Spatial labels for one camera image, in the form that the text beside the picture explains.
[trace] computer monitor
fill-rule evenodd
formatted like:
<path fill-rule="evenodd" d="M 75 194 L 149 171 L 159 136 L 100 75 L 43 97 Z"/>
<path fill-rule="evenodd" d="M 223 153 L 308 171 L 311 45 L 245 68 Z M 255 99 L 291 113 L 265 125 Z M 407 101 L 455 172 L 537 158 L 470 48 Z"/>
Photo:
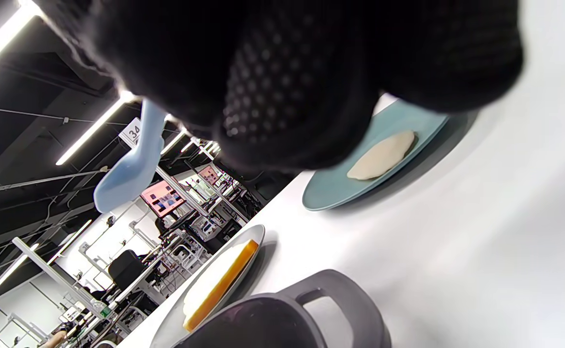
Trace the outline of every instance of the computer monitor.
<path fill-rule="evenodd" d="M 177 209 L 186 201 L 164 180 L 147 187 L 141 198 L 160 218 Z"/>

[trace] white plate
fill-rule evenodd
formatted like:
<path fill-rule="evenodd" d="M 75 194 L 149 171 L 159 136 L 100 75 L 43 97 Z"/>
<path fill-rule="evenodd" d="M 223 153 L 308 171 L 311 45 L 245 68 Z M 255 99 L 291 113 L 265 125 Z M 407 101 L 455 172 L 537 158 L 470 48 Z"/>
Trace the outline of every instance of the white plate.
<path fill-rule="evenodd" d="M 256 252 L 244 267 L 240 275 L 237 276 L 233 284 L 231 284 L 229 290 L 227 290 L 227 292 L 222 296 L 222 299 L 220 299 L 216 307 L 214 307 L 214 309 L 207 316 L 209 317 L 210 315 L 218 312 L 229 300 L 230 295 L 233 293 L 233 291 L 235 291 L 235 289 L 237 289 L 239 284 L 242 282 L 242 279 L 246 277 L 247 272 L 254 263 L 254 259 L 256 259 L 256 255 L 261 249 L 264 237 L 265 227 L 263 225 L 254 225 L 244 232 L 241 232 L 240 235 L 238 235 L 230 242 L 226 243 L 216 253 L 216 255 L 214 255 L 212 260 L 208 262 L 207 265 L 203 266 L 205 268 L 195 276 L 190 285 L 186 288 L 185 291 L 183 291 L 183 294 L 179 297 L 179 299 L 177 299 L 177 302 L 175 302 L 172 309 L 168 312 L 167 317 L 163 320 L 162 324 L 158 328 L 156 335 L 154 335 L 154 339 L 151 342 L 150 348 L 172 348 L 177 344 L 177 342 L 183 339 L 183 337 L 186 337 L 189 334 L 189 332 L 185 328 L 183 328 L 183 322 L 186 320 L 186 316 L 183 314 L 183 299 L 185 298 L 188 291 L 190 291 L 192 286 L 196 284 L 199 277 L 207 270 L 207 267 L 209 267 L 209 265 L 211 265 L 216 260 L 216 258 L 218 258 L 218 256 L 222 255 L 224 251 L 227 251 L 227 249 L 234 245 L 247 242 L 247 240 L 254 240 L 254 242 L 259 244 Z"/>

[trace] screen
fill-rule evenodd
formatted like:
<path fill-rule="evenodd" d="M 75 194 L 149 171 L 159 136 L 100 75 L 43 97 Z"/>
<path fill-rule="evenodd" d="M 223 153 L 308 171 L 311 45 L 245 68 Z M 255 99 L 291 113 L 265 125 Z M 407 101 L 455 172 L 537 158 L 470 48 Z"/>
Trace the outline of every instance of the screen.
<path fill-rule="evenodd" d="M 216 181 L 218 181 L 219 179 L 218 174 L 216 173 L 214 168 L 211 167 L 211 165 L 208 165 L 207 167 L 203 168 L 203 170 L 201 170 L 199 174 L 203 178 L 205 178 L 205 180 L 207 180 L 207 182 L 209 182 L 211 185 L 214 185 Z"/>
<path fill-rule="evenodd" d="M 141 198 L 147 202 L 149 207 L 156 212 L 157 216 L 163 218 L 186 201 L 164 180 L 148 187 L 141 194 Z"/>

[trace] orange crust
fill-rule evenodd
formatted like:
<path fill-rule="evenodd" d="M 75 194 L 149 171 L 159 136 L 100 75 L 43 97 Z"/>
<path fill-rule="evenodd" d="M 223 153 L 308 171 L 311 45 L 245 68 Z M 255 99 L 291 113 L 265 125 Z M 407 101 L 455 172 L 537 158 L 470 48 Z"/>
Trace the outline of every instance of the orange crust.
<path fill-rule="evenodd" d="M 250 240 L 248 244 L 246 244 L 240 255 L 233 262 L 233 265 L 229 268 L 229 271 L 227 271 L 218 284 L 214 286 L 214 289 L 207 295 L 207 298 L 202 302 L 198 310 L 194 311 L 194 315 L 188 319 L 183 325 L 183 328 L 188 330 L 188 332 L 192 332 L 192 330 L 199 326 L 201 321 L 205 320 L 207 315 L 209 315 L 220 299 L 222 299 L 222 296 L 227 292 L 229 286 L 233 284 L 233 281 L 246 266 L 247 262 L 249 262 L 258 247 L 259 245 L 254 242 L 254 240 Z"/>

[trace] cup handle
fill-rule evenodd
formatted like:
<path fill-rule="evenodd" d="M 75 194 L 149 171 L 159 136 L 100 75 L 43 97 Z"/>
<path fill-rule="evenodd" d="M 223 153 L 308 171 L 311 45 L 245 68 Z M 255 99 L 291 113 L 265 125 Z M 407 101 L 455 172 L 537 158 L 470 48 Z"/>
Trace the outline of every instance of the cup handle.
<path fill-rule="evenodd" d="M 351 325 L 353 348 L 392 347 L 388 328 L 373 300 L 353 280 L 338 271 L 320 271 L 278 294 L 301 305 L 320 297 L 330 297 Z"/>

